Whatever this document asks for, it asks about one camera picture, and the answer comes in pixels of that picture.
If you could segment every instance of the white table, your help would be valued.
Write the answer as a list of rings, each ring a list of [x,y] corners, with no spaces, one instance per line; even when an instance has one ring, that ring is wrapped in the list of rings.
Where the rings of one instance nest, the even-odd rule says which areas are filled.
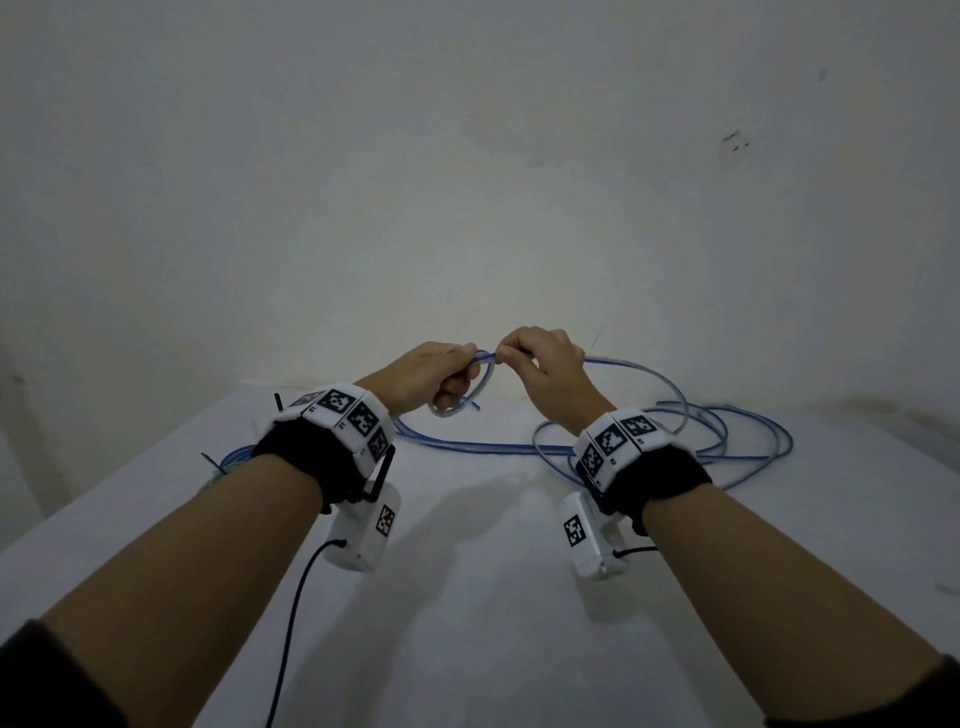
[[[210,471],[200,450],[253,442],[272,411],[272,390],[234,392],[0,554],[0,636],[192,497]],[[960,477],[872,427],[778,416],[795,454],[732,493],[960,654]],[[518,442],[539,421],[515,400],[409,417]],[[568,486],[536,458],[401,442],[389,479],[403,506],[380,569],[319,560],[307,581],[277,725],[759,725],[657,554],[609,582],[574,576],[556,515]],[[197,725],[263,724],[293,592],[330,523],[317,521]]]

